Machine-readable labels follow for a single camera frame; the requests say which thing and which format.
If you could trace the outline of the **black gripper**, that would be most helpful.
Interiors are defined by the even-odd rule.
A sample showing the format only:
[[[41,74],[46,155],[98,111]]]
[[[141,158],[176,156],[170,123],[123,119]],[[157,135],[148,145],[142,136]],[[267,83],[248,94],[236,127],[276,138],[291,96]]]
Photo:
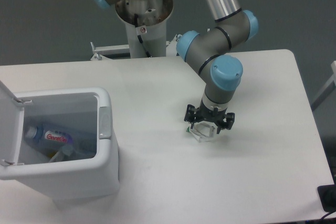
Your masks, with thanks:
[[[194,124],[198,122],[212,122],[217,126],[216,133],[221,130],[230,130],[235,122],[235,113],[227,113],[226,109],[219,111],[218,109],[210,110],[204,104],[197,109],[195,106],[188,104],[184,121],[190,124],[193,129]]]

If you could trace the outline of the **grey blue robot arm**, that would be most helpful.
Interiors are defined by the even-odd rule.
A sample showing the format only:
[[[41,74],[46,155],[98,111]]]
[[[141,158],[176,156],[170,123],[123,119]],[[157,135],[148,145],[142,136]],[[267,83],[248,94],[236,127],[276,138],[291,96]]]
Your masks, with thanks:
[[[166,22],[173,0],[94,0],[101,8],[115,7],[127,30],[131,58],[163,57],[166,54]],[[228,104],[240,84],[243,65],[229,55],[237,45],[258,33],[258,20],[243,10],[238,0],[206,0],[215,27],[205,34],[188,31],[176,42],[177,54],[205,82],[198,107],[188,105],[184,120],[195,126],[214,124],[218,131],[230,130],[235,115]]]

